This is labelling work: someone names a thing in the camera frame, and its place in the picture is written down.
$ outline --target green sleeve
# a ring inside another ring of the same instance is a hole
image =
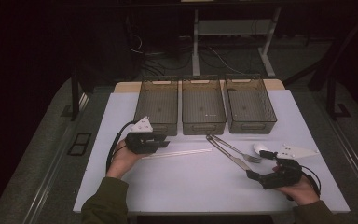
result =
[[[127,223],[128,184],[105,177],[97,192],[81,208],[82,223]]]
[[[296,224],[341,224],[323,201],[293,208]]]

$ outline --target plastic bin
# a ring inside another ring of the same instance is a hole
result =
[[[226,113],[218,76],[183,77],[184,135],[223,134]]]
[[[225,104],[230,133],[270,133],[277,118],[263,79],[226,75]]]
[[[153,133],[177,135],[178,77],[143,77],[134,120],[145,116]]]

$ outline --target person's right hand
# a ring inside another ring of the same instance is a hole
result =
[[[276,190],[292,197],[298,205],[316,203],[320,200],[310,181],[303,175],[298,183],[292,186],[280,187]]]

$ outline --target hand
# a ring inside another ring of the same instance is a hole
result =
[[[116,153],[112,163],[106,173],[107,177],[121,179],[139,159],[147,156],[146,154],[135,154],[131,152],[124,140],[120,140],[116,146]]]
[[[316,203],[320,200],[310,181],[303,175],[298,183],[292,186],[280,187],[276,190],[292,197],[298,205]]]

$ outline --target table surface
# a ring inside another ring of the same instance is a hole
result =
[[[255,155],[254,143],[263,143],[272,151],[278,151],[285,144],[317,150],[291,92],[286,91],[279,80],[265,80],[265,83],[278,118],[271,133],[231,134],[226,126],[225,133],[219,137],[251,155]],[[140,85],[140,82],[118,83],[111,94],[76,198],[75,212],[80,212],[83,203],[100,185],[113,140],[121,127],[133,119]],[[138,161],[123,178],[130,184],[127,196],[130,215],[273,214],[292,210],[293,202],[287,201],[280,192],[264,190],[258,182],[248,179],[246,173],[213,148],[204,135],[184,136],[182,131],[179,104],[178,135],[167,137],[170,144],[157,153],[206,148],[212,151]],[[297,161],[319,176],[323,186],[321,198],[333,212],[350,211],[320,154]],[[275,161],[247,164],[264,175],[272,172]]]

